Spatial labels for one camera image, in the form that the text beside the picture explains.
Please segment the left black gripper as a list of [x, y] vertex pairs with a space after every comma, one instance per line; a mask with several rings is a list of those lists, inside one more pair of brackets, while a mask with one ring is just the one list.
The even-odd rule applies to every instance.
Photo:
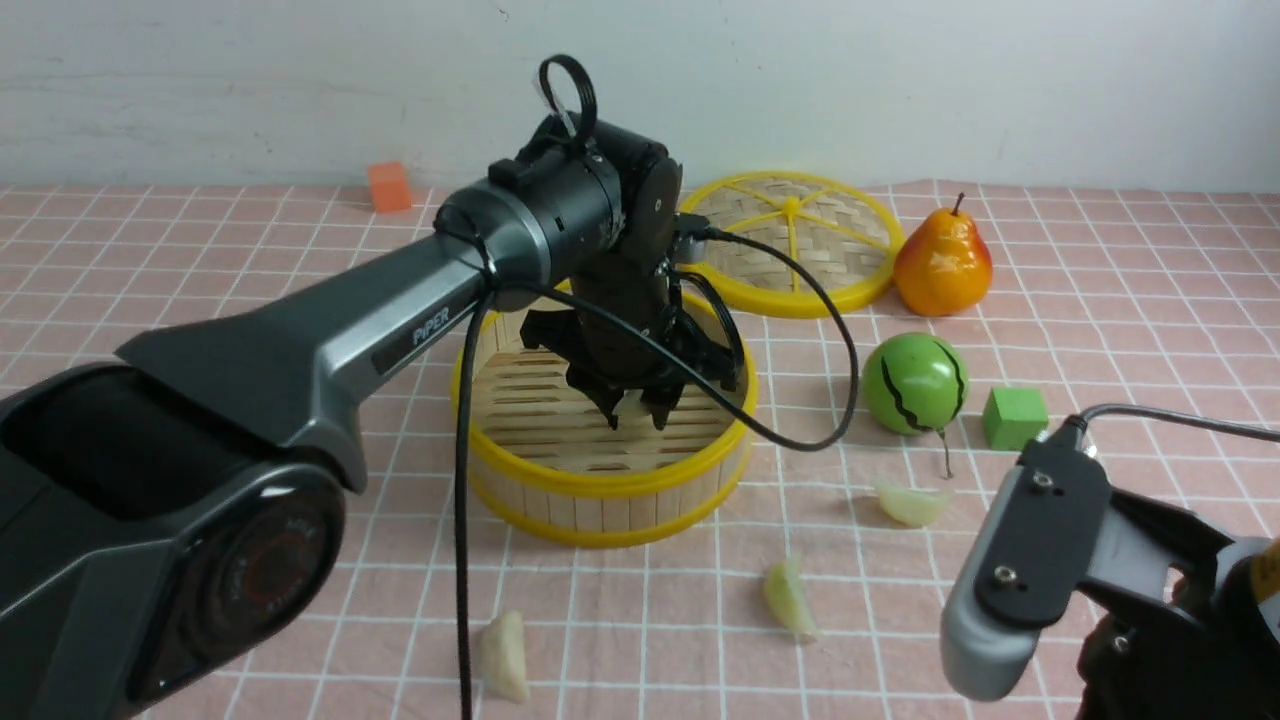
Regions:
[[667, 428], [689, 378], [644, 343], [655, 341], [718, 389], [742, 382], [745, 352], [713, 341], [684, 306], [671, 268], [671, 240], [625, 237], [570, 277], [571, 292], [626, 324], [581, 309], [531, 310], [520, 328], [525, 348], [544, 348], [570, 365], [571, 388], [589, 397], [612, 430], [618, 402], [637, 393], [657, 430]]

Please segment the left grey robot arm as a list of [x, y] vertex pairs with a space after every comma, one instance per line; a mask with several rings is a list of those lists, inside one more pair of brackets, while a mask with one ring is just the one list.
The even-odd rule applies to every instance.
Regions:
[[657, 141], [550, 115], [425, 238], [5, 397], [3, 716], [137, 716], [300, 616], [367, 484], [360, 405], [463, 320], [568, 281], [591, 311], [518, 337], [608, 421], [630, 392], [663, 428], [695, 377], [736, 389], [741, 343], [678, 296], [681, 179]]

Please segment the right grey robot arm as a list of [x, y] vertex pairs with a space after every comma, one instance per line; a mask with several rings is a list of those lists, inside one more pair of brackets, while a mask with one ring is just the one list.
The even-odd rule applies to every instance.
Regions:
[[1080, 585], [1080, 719], [1275, 719], [1277, 542], [1115, 491]]

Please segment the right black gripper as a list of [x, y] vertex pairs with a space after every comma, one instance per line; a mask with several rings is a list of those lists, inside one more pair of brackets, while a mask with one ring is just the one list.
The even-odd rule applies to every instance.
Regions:
[[1082, 592], [1080, 719], [1275, 719], [1277, 541], [1115, 491]]

